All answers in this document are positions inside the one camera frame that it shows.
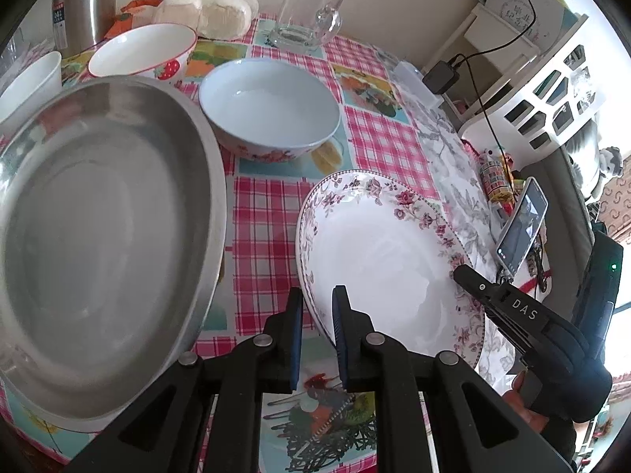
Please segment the small white bowl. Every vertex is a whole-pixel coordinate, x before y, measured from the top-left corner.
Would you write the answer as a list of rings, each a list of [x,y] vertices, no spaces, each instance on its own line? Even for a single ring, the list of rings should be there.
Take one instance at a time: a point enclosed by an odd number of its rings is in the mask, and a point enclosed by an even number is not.
[[[51,51],[27,67],[1,95],[1,124],[19,127],[62,90],[59,51]]]

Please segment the light blue bowl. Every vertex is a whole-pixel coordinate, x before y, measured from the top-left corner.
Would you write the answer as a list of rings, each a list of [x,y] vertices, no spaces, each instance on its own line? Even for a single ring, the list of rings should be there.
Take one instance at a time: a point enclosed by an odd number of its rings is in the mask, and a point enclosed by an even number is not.
[[[216,67],[200,83],[198,98],[218,143],[263,164],[314,151],[341,121],[340,106],[321,80],[274,59],[246,58]]]

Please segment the black charger adapter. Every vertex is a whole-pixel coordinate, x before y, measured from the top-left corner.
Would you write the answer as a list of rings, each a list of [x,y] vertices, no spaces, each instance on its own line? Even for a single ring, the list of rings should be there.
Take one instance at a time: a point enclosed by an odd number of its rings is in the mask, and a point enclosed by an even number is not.
[[[422,82],[432,94],[442,95],[459,79],[458,69],[445,61],[439,61],[425,74]]]

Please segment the floral porcelain plate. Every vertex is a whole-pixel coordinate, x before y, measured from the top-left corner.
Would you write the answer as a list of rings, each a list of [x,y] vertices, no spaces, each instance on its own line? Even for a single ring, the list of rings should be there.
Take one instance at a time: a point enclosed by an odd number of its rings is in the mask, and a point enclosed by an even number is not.
[[[308,310],[328,339],[342,285],[354,310],[408,350],[452,350],[478,364],[484,311],[454,280],[470,259],[442,211],[412,188],[365,170],[323,178],[302,202],[295,248]]]

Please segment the colourful snack tube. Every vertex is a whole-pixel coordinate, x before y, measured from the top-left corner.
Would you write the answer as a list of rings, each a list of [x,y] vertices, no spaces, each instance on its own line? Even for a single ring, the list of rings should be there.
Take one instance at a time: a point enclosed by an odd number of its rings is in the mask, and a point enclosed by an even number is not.
[[[513,204],[512,174],[507,157],[494,149],[486,149],[478,157],[482,188],[491,203]]]

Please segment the orange snack packet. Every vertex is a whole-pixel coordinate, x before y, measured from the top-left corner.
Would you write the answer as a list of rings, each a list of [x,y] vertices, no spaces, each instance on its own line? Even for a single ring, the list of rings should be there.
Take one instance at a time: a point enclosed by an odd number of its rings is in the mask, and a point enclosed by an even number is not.
[[[152,24],[158,6],[164,0],[132,0],[123,6],[105,34],[105,39],[113,39],[129,30]]]

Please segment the white lattice basket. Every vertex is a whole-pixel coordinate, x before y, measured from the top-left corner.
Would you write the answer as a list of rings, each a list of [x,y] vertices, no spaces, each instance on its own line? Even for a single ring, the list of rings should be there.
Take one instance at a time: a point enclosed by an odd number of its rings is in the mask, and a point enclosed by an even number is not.
[[[603,95],[592,67],[588,17],[521,72],[496,104],[460,128],[460,137],[484,152],[500,146],[520,169],[555,152],[594,117]]]

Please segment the white power strip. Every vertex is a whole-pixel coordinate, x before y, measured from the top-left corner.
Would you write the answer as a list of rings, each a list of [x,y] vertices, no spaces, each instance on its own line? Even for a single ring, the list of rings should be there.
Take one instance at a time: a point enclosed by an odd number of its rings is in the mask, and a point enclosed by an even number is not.
[[[424,83],[424,75],[412,63],[400,61],[394,68],[394,76],[407,92],[414,95],[427,108],[437,109],[443,104],[443,96],[430,91]]]

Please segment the large steel plate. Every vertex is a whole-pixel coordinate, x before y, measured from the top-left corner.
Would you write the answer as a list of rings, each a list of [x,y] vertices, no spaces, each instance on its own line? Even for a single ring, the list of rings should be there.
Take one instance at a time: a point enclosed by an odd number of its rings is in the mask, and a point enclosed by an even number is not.
[[[33,413],[105,428],[184,351],[224,255],[224,166],[201,109],[114,76],[37,110],[1,154],[1,377]]]

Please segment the bag of white buns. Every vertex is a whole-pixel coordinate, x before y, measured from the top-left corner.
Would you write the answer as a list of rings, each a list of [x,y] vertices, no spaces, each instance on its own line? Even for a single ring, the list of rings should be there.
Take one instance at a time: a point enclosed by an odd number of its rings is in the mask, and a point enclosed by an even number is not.
[[[258,0],[164,0],[153,24],[183,24],[203,39],[243,39],[258,16]]]

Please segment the white shelf cabinet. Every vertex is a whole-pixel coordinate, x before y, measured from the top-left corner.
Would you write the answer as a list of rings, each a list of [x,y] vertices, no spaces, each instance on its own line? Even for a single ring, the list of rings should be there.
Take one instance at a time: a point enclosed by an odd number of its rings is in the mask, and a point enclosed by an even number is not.
[[[478,3],[422,68],[427,74],[439,61],[470,58],[482,98],[475,95],[467,68],[461,66],[460,79],[445,92],[442,105],[455,127],[492,107],[543,69],[547,53],[518,34],[512,24]]]

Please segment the steel thermos jug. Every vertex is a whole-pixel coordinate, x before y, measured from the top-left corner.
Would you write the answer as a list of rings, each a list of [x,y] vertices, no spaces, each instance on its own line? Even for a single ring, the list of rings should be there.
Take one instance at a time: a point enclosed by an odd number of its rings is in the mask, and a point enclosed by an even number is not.
[[[52,0],[52,31],[62,57],[98,45],[113,25],[117,0]]]

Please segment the smartphone on stand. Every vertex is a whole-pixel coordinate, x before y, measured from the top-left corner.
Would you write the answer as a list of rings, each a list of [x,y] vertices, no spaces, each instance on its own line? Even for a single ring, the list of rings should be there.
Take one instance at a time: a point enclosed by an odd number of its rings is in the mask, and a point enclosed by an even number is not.
[[[495,255],[509,277],[514,277],[533,247],[549,202],[533,176],[526,179],[517,206],[496,242]]]

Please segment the strawberry pattern bowl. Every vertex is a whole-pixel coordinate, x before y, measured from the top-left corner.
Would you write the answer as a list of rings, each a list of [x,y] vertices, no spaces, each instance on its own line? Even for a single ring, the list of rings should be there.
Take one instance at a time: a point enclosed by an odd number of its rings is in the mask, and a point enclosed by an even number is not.
[[[197,42],[196,31],[183,24],[147,24],[98,48],[88,73],[93,78],[143,76],[176,86],[184,79]]]

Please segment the clear glass mug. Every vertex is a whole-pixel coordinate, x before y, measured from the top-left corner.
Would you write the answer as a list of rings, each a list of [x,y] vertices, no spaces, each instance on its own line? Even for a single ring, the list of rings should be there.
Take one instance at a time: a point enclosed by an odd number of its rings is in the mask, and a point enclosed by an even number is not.
[[[344,0],[282,0],[269,43],[292,54],[311,54],[342,26]]]

